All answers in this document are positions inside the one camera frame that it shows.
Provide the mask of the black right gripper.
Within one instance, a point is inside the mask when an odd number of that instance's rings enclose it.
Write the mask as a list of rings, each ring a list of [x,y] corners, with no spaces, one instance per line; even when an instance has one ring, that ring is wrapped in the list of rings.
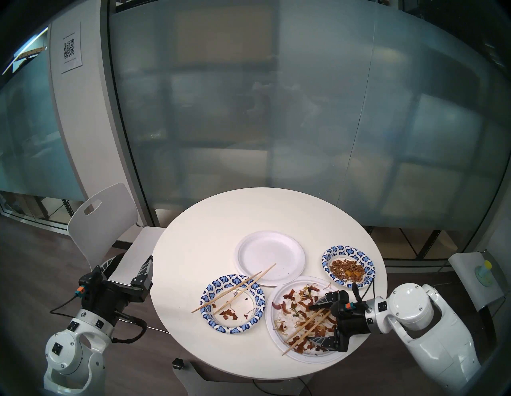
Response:
[[[327,351],[347,352],[349,337],[353,335],[369,334],[366,319],[367,303],[350,303],[349,295],[344,290],[327,292],[323,297],[309,306],[309,310],[332,309],[337,319],[337,330],[343,336],[312,337],[308,341],[315,348]]]

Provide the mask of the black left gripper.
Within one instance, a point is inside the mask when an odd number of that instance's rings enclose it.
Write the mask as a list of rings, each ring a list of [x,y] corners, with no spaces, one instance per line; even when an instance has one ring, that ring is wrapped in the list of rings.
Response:
[[[78,281],[79,286],[84,289],[80,297],[81,308],[96,314],[113,326],[120,318],[131,321],[132,317],[124,314],[124,309],[130,301],[143,303],[153,285],[152,256],[149,256],[140,267],[138,274],[131,281],[131,287],[109,281],[124,255],[117,254],[103,264],[97,265],[92,273],[83,275]]]

